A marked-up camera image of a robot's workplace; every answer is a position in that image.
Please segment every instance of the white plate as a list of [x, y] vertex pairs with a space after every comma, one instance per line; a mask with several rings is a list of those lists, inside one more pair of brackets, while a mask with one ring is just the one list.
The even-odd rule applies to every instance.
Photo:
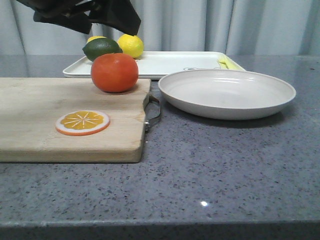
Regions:
[[[139, 78], [159, 80], [165, 75], [193, 69], [244, 69], [221, 52], [144, 51], [136, 59]], [[63, 70], [70, 78], [90, 78], [92, 61], [86, 56]]]
[[289, 83], [250, 71], [200, 69], [176, 72], [158, 82], [175, 107], [221, 120], [259, 119], [281, 111], [296, 96]]

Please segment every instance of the orange slice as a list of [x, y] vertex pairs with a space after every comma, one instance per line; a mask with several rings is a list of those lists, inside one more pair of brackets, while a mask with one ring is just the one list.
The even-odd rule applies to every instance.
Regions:
[[102, 131], [109, 123], [108, 115], [101, 111], [79, 110], [60, 117], [55, 122], [55, 128], [65, 135], [85, 136]]

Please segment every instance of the gray curtain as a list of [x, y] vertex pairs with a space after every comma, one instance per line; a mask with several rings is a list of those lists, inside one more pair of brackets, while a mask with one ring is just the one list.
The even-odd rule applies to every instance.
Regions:
[[[131, 0], [145, 51], [227, 55], [320, 55], [320, 0]], [[33, 22], [15, 0], [0, 2], [1, 55], [82, 55], [88, 37], [122, 33], [94, 24], [89, 35]]]

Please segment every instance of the gray countertop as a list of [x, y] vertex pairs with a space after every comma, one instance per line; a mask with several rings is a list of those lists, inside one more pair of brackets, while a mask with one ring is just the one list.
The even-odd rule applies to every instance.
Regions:
[[[0, 77], [63, 77], [80, 57], [0, 55]], [[153, 81], [162, 117], [141, 162], [0, 163], [0, 239], [320, 239], [320, 57], [230, 57], [296, 98], [262, 119], [214, 120]]]

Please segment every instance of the metal handle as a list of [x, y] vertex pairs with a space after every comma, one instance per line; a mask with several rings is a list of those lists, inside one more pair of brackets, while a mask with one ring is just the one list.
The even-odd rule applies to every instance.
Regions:
[[147, 119], [144, 123], [144, 130], [146, 132], [148, 132], [150, 130], [150, 128], [152, 126], [154, 126], [156, 123], [158, 123], [161, 119], [161, 103], [160, 103], [160, 100], [157, 99], [156, 97], [154, 97], [152, 94], [149, 95], [149, 103], [155, 103], [155, 104], [158, 104], [159, 106], [159, 111], [157, 113], [157, 115], [155, 117], [152, 117], [150, 119]]

